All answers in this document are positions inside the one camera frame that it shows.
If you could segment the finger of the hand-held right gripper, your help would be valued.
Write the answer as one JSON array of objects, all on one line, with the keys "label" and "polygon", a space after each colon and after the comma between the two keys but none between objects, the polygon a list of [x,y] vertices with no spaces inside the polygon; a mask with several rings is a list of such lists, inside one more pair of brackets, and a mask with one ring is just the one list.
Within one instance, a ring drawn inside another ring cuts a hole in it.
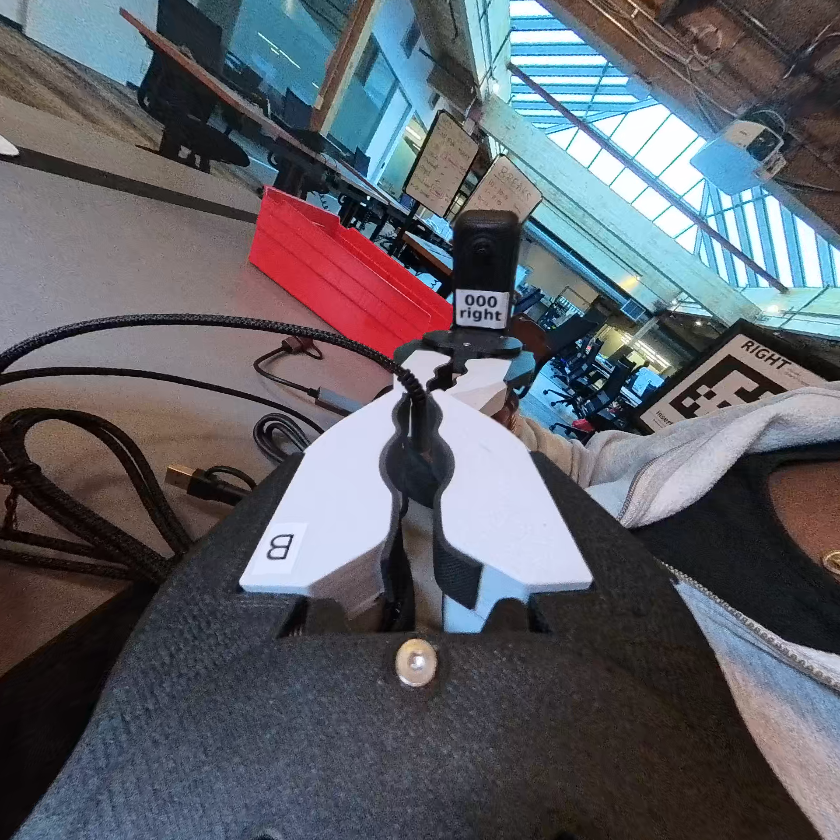
[{"label": "finger of the hand-held right gripper", "polygon": [[451,396],[487,417],[498,415],[508,401],[506,376],[510,364],[507,359],[467,360],[465,372],[455,378]]},{"label": "finger of the hand-held right gripper", "polygon": [[453,359],[438,350],[395,350],[393,361],[410,371],[426,394],[455,385]]}]

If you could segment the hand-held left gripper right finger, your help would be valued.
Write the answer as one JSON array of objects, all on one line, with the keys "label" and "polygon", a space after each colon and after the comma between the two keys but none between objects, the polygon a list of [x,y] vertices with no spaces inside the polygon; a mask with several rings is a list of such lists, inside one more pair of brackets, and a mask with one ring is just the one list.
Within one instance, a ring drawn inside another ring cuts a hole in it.
[{"label": "hand-held left gripper right finger", "polygon": [[434,392],[434,578],[443,629],[476,634],[501,601],[582,592],[593,575],[529,450]]}]

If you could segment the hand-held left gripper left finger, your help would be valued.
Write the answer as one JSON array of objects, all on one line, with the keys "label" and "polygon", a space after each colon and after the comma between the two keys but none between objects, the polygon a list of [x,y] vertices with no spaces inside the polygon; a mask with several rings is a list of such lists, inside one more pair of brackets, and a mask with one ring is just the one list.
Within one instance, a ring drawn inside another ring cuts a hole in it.
[{"label": "hand-held left gripper left finger", "polygon": [[397,601],[403,495],[387,456],[402,407],[402,392],[388,392],[306,450],[239,578],[244,592],[333,600],[349,616]]}]

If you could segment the red plastic bin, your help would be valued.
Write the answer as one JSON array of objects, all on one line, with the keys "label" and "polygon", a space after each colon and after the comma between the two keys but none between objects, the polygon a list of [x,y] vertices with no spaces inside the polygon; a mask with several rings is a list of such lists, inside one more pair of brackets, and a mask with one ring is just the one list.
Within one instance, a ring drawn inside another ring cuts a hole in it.
[{"label": "red plastic bin", "polygon": [[271,186],[248,259],[335,331],[387,356],[453,319],[450,303],[358,230]]}]

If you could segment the person's right forearm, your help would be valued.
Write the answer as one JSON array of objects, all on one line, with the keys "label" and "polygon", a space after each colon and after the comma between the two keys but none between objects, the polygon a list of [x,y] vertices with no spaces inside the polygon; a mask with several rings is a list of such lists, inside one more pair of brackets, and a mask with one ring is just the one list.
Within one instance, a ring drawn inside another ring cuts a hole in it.
[{"label": "person's right forearm", "polygon": [[520,412],[511,415],[509,429],[532,453],[545,456],[582,488],[605,484],[614,465],[631,447],[633,435],[615,430],[595,433],[588,443],[548,430]]}]

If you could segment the brown backed office chair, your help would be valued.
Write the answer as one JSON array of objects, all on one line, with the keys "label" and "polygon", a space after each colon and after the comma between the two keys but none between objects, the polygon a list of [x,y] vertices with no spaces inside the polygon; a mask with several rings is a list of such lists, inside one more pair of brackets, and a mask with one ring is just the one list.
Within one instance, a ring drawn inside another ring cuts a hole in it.
[{"label": "brown backed office chair", "polygon": [[521,342],[525,351],[533,355],[536,373],[539,373],[555,354],[549,334],[524,312],[515,313],[511,317],[510,335]]}]

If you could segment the whiteboard black writing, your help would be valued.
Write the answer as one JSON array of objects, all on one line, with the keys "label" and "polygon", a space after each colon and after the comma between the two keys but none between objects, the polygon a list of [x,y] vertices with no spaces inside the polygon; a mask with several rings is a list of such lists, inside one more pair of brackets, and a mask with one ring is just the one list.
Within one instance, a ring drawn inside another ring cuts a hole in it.
[{"label": "whiteboard black writing", "polygon": [[463,211],[510,212],[524,224],[543,194],[505,155],[500,154],[463,206]]}]

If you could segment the row of black office chairs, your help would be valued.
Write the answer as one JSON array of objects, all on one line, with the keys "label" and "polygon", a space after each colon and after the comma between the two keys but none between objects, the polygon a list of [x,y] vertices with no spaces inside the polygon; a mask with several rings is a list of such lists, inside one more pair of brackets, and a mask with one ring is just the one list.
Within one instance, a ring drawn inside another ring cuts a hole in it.
[{"label": "row of black office chairs", "polygon": [[632,414],[643,399],[660,387],[673,363],[648,331],[653,320],[630,329],[623,322],[606,322],[577,351],[554,364],[553,385],[543,392],[560,418],[549,430],[586,440],[595,431],[634,431]]}]

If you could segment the whiteboard red green writing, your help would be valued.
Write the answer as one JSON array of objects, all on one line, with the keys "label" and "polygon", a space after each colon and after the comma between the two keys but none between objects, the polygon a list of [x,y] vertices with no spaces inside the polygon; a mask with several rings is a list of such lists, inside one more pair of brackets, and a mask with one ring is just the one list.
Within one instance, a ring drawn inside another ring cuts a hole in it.
[{"label": "whiteboard red green writing", "polygon": [[403,193],[439,217],[452,207],[480,149],[463,126],[439,110],[409,171]]}]

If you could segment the black inner shirt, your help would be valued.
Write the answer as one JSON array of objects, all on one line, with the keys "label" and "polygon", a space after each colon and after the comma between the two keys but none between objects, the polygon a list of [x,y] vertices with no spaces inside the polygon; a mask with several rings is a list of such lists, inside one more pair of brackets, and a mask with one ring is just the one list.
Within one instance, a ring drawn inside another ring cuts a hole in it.
[{"label": "black inner shirt", "polygon": [[838,583],[774,508],[770,478],[838,463],[838,443],[743,456],[703,497],[633,535],[658,560],[788,643],[839,653]]}]

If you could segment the black framed marker sign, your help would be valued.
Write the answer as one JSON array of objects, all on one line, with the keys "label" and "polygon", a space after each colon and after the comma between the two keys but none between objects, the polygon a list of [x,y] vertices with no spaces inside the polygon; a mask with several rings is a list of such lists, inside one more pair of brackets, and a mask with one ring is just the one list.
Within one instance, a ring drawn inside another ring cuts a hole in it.
[{"label": "black framed marker sign", "polygon": [[704,353],[643,398],[631,425],[652,434],[839,378],[838,339],[735,322]]}]

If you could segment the white ceiling mounted device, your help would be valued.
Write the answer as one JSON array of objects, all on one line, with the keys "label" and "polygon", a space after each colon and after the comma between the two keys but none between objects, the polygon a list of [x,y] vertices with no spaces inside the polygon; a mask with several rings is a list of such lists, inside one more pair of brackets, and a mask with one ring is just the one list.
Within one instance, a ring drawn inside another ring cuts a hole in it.
[{"label": "white ceiling mounted device", "polygon": [[784,127],[736,119],[706,142],[689,164],[722,193],[734,196],[760,187],[784,168]]}]

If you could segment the black mesh office chair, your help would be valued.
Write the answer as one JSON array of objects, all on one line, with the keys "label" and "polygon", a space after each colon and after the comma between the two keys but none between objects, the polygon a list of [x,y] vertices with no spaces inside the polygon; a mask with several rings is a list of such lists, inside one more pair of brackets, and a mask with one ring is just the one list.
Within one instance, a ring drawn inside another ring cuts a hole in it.
[{"label": "black mesh office chair", "polygon": [[[160,1],[156,32],[217,77],[222,66],[222,29],[188,1]],[[163,125],[159,153],[202,172],[211,163],[249,166],[247,153],[210,125],[217,98],[168,55],[147,41],[153,55],[140,83],[142,110]]]}]

